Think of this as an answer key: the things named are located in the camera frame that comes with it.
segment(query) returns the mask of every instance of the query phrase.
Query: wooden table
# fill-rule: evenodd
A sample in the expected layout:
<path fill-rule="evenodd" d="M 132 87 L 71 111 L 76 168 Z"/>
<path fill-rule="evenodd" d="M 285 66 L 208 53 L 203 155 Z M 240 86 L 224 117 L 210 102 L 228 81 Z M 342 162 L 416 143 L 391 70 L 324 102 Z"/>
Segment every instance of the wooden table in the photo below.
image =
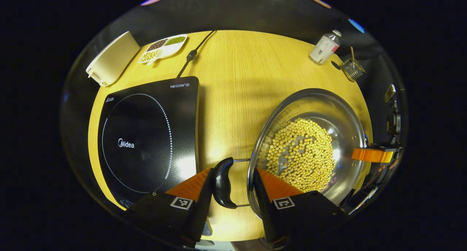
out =
<path fill-rule="evenodd" d="M 88 146 L 93 168 L 99 166 L 98 125 L 105 96 L 132 86 L 174 78 L 190 50 L 209 32 L 188 35 L 182 49 L 174 56 L 151 66 L 138 63 L 147 46 L 143 46 L 121 77 L 107 88 L 100 88 L 92 108 Z M 220 160 L 249 158 L 260 130 L 274 108 L 287 96 L 306 88 L 322 88 L 342 97 L 362 122 L 369 142 L 373 141 L 370 116 L 357 83 L 350 82 L 331 61 L 341 64 L 333 54 L 322 66 L 308 59 L 313 45 L 261 32 L 221 30 L 213 33 L 198 49 L 198 56 L 183 76 L 200 80 L 199 160 L 200 170 L 214 167 Z M 235 163 L 230 169 L 232 201 L 247 204 L 248 162 Z M 362 186 L 364 174 L 355 185 Z M 203 239 L 241 241 L 264 236 L 262 221 L 250 207 L 228 209 L 214 199 L 208 215 L 212 236 Z"/>

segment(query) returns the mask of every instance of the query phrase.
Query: plastic bottle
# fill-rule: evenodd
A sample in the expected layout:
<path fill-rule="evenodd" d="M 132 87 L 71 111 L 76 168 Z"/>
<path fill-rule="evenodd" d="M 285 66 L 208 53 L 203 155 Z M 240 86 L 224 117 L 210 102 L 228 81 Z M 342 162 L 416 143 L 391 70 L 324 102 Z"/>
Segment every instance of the plastic bottle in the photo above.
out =
<path fill-rule="evenodd" d="M 308 55 L 308 58 L 317 65 L 322 65 L 340 46 L 342 34 L 333 30 L 332 33 L 324 34 L 320 41 Z"/>

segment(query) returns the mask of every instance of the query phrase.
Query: pan handle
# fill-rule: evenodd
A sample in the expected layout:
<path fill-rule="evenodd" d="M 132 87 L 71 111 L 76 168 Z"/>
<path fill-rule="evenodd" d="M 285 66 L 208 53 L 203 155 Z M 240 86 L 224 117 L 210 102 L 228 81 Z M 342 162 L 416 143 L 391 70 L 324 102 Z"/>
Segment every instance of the pan handle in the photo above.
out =
<path fill-rule="evenodd" d="M 234 164 L 232 157 L 226 158 L 214 167 L 214 190 L 212 196 L 216 202 L 223 207 L 235 209 L 237 205 L 230 200 L 230 180 L 229 170 Z"/>

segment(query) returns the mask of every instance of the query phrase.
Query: black induction cooktop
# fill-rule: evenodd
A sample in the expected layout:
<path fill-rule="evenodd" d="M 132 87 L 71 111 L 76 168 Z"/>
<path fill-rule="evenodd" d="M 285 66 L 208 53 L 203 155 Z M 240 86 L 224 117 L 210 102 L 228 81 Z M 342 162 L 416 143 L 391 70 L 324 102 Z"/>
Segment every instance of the black induction cooktop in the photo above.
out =
<path fill-rule="evenodd" d="M 199 81 L 174 78 L 107 95 L 99 122 L 104 180 L 120 205 L 197 173 Z"/>

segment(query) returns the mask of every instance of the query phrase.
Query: power cord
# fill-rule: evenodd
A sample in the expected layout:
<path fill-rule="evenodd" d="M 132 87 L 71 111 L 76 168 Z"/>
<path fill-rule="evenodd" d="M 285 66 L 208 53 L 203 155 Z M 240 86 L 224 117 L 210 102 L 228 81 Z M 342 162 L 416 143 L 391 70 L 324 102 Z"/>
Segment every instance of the power cord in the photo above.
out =
<path fill-rule="evenodd" d="M 211 31 L 204 39 L 203 41 L 192 51 L 190 51 L 190 53 L 188 53 L 187 57 L 186 57 L 186 62 L 185 62 L 185 65 L 183 65 L 183 68 L 182 70 L 180 70 L 180 73 L 178 73 L 177 75 L 177 78 L 180 78 L 180 76 L 182 75 L 183 71 L 185 70 L 185 68 L 187 67 L 188 63 L 190 63 L 190 61 L 194 60 L 196 55 L 198 54 L 198 48 L 204 43 L 204 41 L 206 40 L 206 38 L 208 38 L 212 33 L 214 33 L 215 30 Z"/>

